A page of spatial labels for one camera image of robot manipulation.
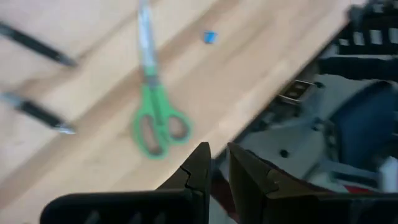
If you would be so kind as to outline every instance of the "pen tip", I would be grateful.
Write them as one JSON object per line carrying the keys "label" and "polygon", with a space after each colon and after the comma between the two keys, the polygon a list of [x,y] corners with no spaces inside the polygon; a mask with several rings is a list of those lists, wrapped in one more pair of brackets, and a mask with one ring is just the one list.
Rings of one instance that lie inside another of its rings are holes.
{"label": "pen tip", "polygon": [[60,55],[58,58],[58,61],[67,66],[71,66],[71,67],[77,66],[77,62],[74,61],[74,59],[72,59],[66,55]]}

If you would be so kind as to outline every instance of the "blue object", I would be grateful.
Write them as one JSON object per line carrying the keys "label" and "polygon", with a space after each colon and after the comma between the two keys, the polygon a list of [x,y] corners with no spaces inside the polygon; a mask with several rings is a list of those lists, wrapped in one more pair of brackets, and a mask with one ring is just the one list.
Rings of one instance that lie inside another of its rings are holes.
{"label": "blue object", "polygon": [[213,31],[206,31],[205,32],[205,43],[206,44],[213,44],[216,41],[217,33]]}
{"label": "blue object", "polygon": [[346,101],[325,123],[326,158],[320,168],[345,185],[377,190],[374,156],[398,145],[393,135],[396,93],[388,82],[376,82]]}

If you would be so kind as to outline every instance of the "scissor blade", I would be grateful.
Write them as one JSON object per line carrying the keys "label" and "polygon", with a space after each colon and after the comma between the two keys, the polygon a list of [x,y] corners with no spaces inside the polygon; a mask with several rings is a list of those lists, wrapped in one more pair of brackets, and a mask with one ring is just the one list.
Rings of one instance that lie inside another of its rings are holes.
{"label": "scissor blade", "polygon": [[138,23],[142,64],[147,68],[156,67],[156,47],[152,32],[150,7],[147,0],[139,1]]}

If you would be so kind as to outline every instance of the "wooden surface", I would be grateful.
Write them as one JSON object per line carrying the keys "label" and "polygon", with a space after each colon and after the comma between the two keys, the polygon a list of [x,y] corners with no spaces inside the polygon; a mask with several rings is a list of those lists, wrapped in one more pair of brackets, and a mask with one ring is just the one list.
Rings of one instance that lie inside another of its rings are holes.
{"label": "wooden surface", "polygon": [[[150,161],[130,138],[140,105],[137,1],[2,0],[0,19],[77,58],[65,68],[0,39],[0,88],[61,114],[66,136],[0,104],[0,223],[37,223],[71,192],[151,190],[201,141],[215,156],[345,24],[349,0],[154,0],[161,78],[193,137]],[[202,41],[215,30],[213,45]]]}

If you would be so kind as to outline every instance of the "red object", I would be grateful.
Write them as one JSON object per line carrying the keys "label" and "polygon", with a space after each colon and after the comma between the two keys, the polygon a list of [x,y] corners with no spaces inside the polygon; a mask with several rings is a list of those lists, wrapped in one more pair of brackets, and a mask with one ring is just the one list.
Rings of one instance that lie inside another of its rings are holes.
{"label": "red object", "polygon": [[348,190],[349,193],[352,193],[352,194],[359,194],[359,193],[364,193],[364,192],[371,193],[372,192],[368,189],[363,189],[361,187],[353,187],[353,186],[344,186],[344,187]]}

